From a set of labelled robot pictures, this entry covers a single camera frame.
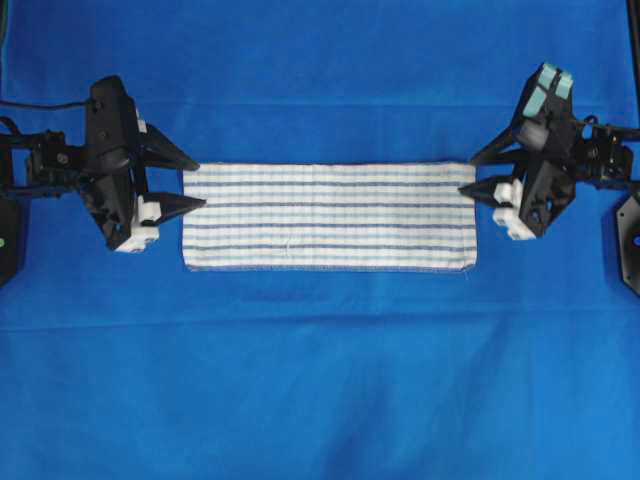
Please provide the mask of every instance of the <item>towel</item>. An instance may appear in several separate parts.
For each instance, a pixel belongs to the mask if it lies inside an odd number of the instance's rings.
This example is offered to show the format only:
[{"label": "towel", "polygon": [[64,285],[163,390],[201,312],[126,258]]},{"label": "towel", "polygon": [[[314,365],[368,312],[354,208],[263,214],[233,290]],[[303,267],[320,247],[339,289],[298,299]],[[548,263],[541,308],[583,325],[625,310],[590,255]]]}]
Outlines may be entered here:
[{"label": "towel", "polygon": [[185,195],[192,270],[462,271],[476,261],[475,209],[461,163],[204,164]]}]

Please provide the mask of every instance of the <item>blue fabric background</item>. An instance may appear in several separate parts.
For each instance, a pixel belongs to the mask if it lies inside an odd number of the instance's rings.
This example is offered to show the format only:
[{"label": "blue fabric background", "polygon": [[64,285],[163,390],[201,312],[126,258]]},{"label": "blue fabric background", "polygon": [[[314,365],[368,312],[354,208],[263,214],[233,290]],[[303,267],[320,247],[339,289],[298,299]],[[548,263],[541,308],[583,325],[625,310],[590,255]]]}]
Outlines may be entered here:
[{"label": "blue fabric background", "polygon": [[[3,98],[83,99],[119,74],[200,162],[464,160],[545,60],[574,74],[579,116],[638,123],[622,1],[22,0],[10,14]],[[81,111],[10,114],[83,141]],[[577,196],[527,243],[480,207],[479,261],[458,275],[190,273],[179,222],[117,255],[78,197],[38,201],[26,269],[0,291],[0,478],[638,478],[622,197]]]}]

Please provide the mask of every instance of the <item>robotic arm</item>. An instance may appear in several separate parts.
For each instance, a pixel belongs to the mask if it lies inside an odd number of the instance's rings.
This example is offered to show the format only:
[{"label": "robotic arm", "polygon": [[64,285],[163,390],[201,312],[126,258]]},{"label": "robotic arm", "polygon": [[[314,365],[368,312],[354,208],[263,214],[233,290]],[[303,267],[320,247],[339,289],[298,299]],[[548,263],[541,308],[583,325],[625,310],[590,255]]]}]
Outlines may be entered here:
[{"label": "robotic arm", "polygon": [[[627,0],[640,102],[640,0]],[[527,81],[509,126],[471,159],[474,165],[513,165],[511,175],[466,185],[463,195],[495,208],[493,219],[515,240],[542,237],[575,198],[576,183],[625,190],[616,212],[623,281],[640,295],[640,181],[631,179],[640,129],[603,125],[573,114],[573,77],[548,63]],[[591,128],[589,138],[585,129]]]},{"label": "robotic arm", "polygon": [[[83,146],[67,145],[62,132],[23,134],[10,118],[0,117],[9,131],[0,134],[0,286],[23,262],[31,199],[77,192],[107,247],[121,252],[144,250],[159,237],[158,225],[205,203],[149,192],[147,167],[197,170],[199,165],[139,118],[119,77],[96,82],[84,108]],[[14,183],[11,155],[16,149],[30,152],[26,186]]]}]

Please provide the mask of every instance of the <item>light blue block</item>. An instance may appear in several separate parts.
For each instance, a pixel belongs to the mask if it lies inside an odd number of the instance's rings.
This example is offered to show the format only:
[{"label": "light blue block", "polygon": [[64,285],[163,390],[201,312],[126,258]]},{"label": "light blue block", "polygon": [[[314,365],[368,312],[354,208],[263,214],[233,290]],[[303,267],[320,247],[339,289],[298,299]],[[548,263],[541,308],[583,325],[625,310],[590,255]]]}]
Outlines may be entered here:
[{"label": "light blue block", "polygon": [[550,63],[545,63],[542,67],[542,72],[540,72],[540,76],[538,77],[538,83],[549,90],[551,82],[553,82],[557,72],[558,69],[556,67]]},{"label": "light blue block", "polygon": [[542,108],[542,105],[544,104],[544,101],[546,99],[547,94],[544,93],[544,90],[542,90],[540,87],[536,87],[536,89],[533,91],[533,94],[531,95],[531,98],[529,98],[527,105],[524,107],[524,111],[522,112],[522,114],[525,117],[529,118],[535,117]]},{"label": "light blue block", "polygon": [[560,74],[560,81],[556,87],[556,95],[566,100],[569,98],[571,87],[573,87],[573,77],[569,72],[562,72]]}]

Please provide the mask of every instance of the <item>black cable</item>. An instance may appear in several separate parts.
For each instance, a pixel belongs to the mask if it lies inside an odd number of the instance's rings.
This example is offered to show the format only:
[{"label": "black cable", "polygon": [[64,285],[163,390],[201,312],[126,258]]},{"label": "black cable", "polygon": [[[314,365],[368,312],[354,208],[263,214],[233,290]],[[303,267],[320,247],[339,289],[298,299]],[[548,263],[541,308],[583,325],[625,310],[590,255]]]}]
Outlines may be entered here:
[{"label": "black cable", "polygon": [[60,105],[35,105],[33,103],[19,103],[19,102],[9,102],[7,100],[0,100],[0,106],[3,106],[3,107],[24,108],[28,110],[45,110],[45,111],[66,110],[69,108],[84,107],[88,103],[89,103],[89,100],[85,100],[84,102],[62,103]]}]

